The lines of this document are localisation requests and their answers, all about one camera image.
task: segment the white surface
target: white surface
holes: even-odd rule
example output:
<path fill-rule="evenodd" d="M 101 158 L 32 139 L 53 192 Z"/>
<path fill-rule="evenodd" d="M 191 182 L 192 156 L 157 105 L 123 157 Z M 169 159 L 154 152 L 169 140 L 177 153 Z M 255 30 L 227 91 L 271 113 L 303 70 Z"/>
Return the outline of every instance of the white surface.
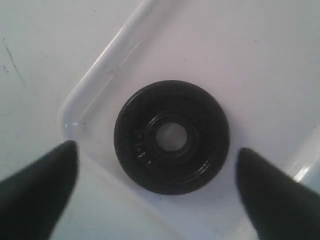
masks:
<path fill-rule="evenodd" d="M 299 180 L 319 160 L 319 7 L 292 0 L 145 1 L 63 105 L 62 136 L 80 143 L 88 164 L 104 168 L 106 184 L 127 189 L 129 198 L 140 198 L 189 239 L 253 238 L 235 187 L 239 148 L 252 147 Z M 138 187 L 113 146 L 127 99 L 170 79 L 211 93 L 231 132 L 220 174 L 182 196 Z"/>
<path fill-rule="evenodd" d="M 60 143 L 59 107 L 139 2 L 1 1 L 0 179 Z M 105 181 L 96 170 L 81 166 L 76 191 L 52 239 L 140 240 L 163 234 L 178 239 Z"/>

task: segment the black rubber seal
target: black rubber seal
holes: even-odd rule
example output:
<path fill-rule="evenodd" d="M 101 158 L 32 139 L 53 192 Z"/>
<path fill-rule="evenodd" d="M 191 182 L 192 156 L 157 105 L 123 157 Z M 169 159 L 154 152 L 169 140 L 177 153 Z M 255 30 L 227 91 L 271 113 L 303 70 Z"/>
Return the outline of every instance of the black rubber seal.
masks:
<path fill-rule="evenodd" d="M 187 132 L 176 151 L 158 146 L 156 134 L 166 123 Z M 202 88 L 167 80 L 136 92 L 121 109 L 114 146 L 128 176 L 158 194 L 179 195 L 207 184 L 222 168 L 230 145 L 229 125 L 218 102 Z"/>

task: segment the scratch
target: scratch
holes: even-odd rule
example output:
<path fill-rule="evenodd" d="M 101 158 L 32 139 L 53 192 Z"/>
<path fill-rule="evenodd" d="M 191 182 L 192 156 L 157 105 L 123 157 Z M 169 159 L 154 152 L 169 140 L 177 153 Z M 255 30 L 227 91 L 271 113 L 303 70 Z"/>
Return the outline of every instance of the scratch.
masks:
<path fill-rule="evenodd" d="M 21 74 L 20 74 L 20 72 L 19 72 L 19 70 L 17 68 L 17 65 L 15 64 L 14 58 L 12 57 L 12 54 L 11 54 L 7 44 L 6 44 L 5 38 L 2 38 L 2 42 L 3 42 L 3 45 L 4 45 L 5 49 L 6 49 L 6 51 L 9 54 L 9 57 L 11 59 L 11 63 L 12 63 L 16 73 L 18 74 L 18 76 L 20 78 L 20 82 L 21 82 L 22 86 L 25 88 L 26 87 L 26 80 L 21 76 Z"/>

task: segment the black object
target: black object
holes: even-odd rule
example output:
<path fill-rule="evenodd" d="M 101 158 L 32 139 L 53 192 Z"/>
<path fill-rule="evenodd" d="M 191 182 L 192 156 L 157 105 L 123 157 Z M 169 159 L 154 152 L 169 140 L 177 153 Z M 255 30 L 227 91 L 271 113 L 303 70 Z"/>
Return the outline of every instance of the black object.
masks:
<path fill-rule="evenodd" d="M 185 128 L 181 149 L 159 147 L 156 134 L 166 123 Z M 114 145 L 121 166 L 137 184 L 159 194 L 185 194 L 207 184 L 222 168 L 229 126 L 220 105 L 202 88 L 160 81 L 136 92 L 123 106 Z"/>
<path fill-rule="evenodd" d="M 320 238 L 320 196 L 251 149 L 239 153 L 236 183 L 260 240 Z"/>
<path fill-rule="evenodd" d="M 49 239 L 77 174 L 77 145 L 67 141 L 0 182 L 0 239 Z"/>

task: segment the white plastic tray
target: white plastic tray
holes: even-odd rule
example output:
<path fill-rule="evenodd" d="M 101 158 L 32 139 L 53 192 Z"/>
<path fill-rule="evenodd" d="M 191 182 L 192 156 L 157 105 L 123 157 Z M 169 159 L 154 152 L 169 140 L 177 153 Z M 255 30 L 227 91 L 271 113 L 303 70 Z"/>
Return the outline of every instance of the white plastic tray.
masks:
<path fill-rule="evenodd" d="M 59 113 L 73 139 L 112 183 L 150 206 L 186 239 L 254 239 L 240 203 L 235 161 L 250 147 L 303 179 L 320 149 L 320 31 L 317 1 L 145 0 L 69 95 Z M 140 88 L 194 83 L 224 109 L 231 145 L 221 172 L 180 196 L 148 192 L 121 168 L 113 133 Z"/>

